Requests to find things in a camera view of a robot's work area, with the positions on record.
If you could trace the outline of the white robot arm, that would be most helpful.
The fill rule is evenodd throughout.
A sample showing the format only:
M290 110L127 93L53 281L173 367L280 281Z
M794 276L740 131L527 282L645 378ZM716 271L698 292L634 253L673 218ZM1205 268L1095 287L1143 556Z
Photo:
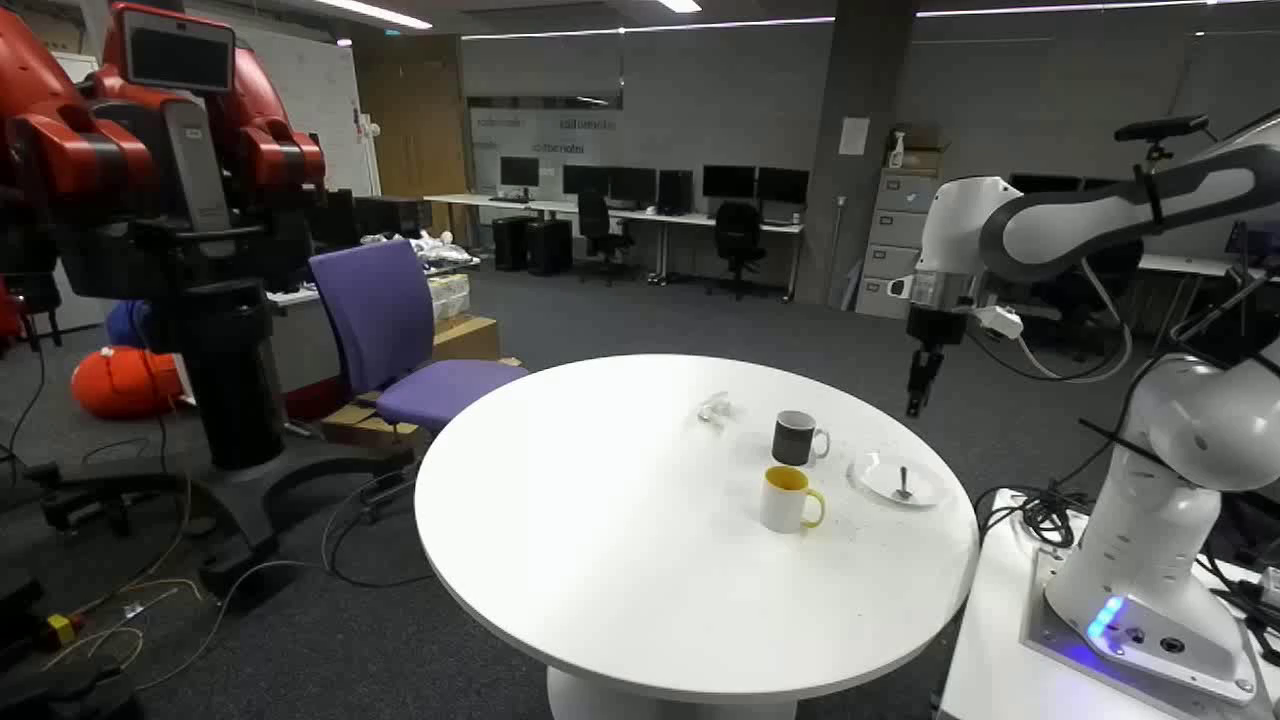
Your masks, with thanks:
M917 268L896 287L917 335L907 411L926 411L945 342L957 342L969 319L1020 333L992 281L1041 282L1072 268L1093 276L1095 253L1266 207L1275 180L1274 140L1234 140L1093 193L1024 197L1006 176L945 180ZM1240 684L1245 636L1194 574L1194 559L1225 490L1275 481L1275 406L1274 342L1234 367L1194 351L1162 354L1131 389L1081 542L1041 578L1047 608L1120 663Z

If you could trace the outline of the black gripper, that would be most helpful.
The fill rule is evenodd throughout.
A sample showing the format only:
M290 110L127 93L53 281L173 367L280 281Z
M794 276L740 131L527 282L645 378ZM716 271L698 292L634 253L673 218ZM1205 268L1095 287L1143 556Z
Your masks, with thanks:
M917 341L907 367L907 411L922 415L928 406L932 378L945 363L945 347L952 342L952 319L945 311L907 311L907 335Z

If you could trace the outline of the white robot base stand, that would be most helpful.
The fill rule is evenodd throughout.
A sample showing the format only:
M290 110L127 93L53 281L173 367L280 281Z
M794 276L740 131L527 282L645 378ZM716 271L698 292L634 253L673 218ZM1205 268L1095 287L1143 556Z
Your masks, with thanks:
M945 720L1275 720L1280 670L1251 652L1258 697L1229 704L1162 677L1110 663L1059 624L1041 586L1046 542L1024 529L1024 490L992 495L952 648Z

